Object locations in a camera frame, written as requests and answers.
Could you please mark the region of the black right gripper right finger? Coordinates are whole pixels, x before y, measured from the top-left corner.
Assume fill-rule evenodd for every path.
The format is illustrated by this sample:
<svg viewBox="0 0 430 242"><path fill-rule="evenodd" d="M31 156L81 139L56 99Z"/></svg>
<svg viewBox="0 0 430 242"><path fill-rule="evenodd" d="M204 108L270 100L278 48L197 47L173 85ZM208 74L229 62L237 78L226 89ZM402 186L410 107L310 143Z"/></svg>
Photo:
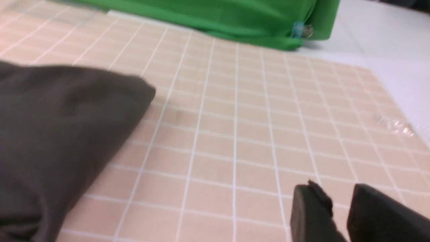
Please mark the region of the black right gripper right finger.
<svg viewBox="0 0 430 242"><path fill-rule="evenodd" d="M347 230L352 242L428 242L430 221L379 190L356 184Z"/></svg>

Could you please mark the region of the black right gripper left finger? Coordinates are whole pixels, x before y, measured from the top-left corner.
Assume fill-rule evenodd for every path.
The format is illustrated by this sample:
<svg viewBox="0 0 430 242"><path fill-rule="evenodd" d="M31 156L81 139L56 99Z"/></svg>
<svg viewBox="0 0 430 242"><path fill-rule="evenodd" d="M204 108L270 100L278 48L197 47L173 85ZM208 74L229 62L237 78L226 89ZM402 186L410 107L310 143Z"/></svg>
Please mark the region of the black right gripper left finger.
<svg viewBox="0 0 430 242"><path fill-rule="evenodd" d="M293 242L345 242L333 220L333 202L312 180L294 188L291 209Z"/></svg>

